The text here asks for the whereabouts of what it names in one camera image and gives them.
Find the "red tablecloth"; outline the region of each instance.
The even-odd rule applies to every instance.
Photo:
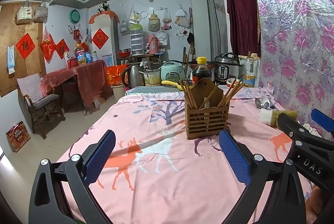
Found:
[[[85,105],[94,102],[94,97],[100,93],[111,94],[111,88],[107,85],[105,77],[106,63],[98,60],[93,63],[78,65],[70,69],[60,69],[46,74],[41,83],[43,96],[52,89],[61,85],[64,81],[77,76],[78,87]]]

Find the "wooden chair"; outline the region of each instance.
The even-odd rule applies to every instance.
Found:
[[[49,117],[52,115],[60,115],[63,121],[66,120],[61,111],[59,95],[54,94],[54,88],[52,88],[52,94],[46,97],[42,96],[40,87],[41,78],[39,74],[17,79],[17,83],[17,91],[19,95],[23,97],[31,116],[32,132],[35,134],[35,126],[38,126],[41,129],[41,136],[45,139],[46,134],[42,128],[42,123],[45,120],[49,120]]]

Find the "green container lid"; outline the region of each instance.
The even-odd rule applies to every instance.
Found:
[[[130,31],[132,31],[132,30],[142,30],[142,29],[143,29],[143,26],[140,25],[140,24],[132,24],[130,26]]]
[[[73,23],[73,24],[77,24],[80,20],[80,14],[77,10],[72,10],[70,12],[70,21]]]

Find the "wooden wall panel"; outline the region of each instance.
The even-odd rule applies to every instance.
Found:
[[[15,24],[16,12],[22,4],[4,4],[0,11],[0,95],[4,95],[14,91],[17,88],[16,78],[23,78],[35,73],[40,76],[46,74],[43,52],[39,46],[42,39],[43,24]],[[31,4],[33,10],[37,8],[37,4]],[[16,48],[17,42],[29,33],[35,44],[34,50],[26,59],[23,59],[20,52]],[[15,73],[8,74],[7,70],[7,47],[14,45],[15,56]]]

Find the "floral wall covering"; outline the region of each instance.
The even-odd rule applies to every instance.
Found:
[[[334,0],[258,0],[258,6],[260,86],[272,81],[285,109],[298,110],[301,123],[333,139],[310,112],[334,117]]]

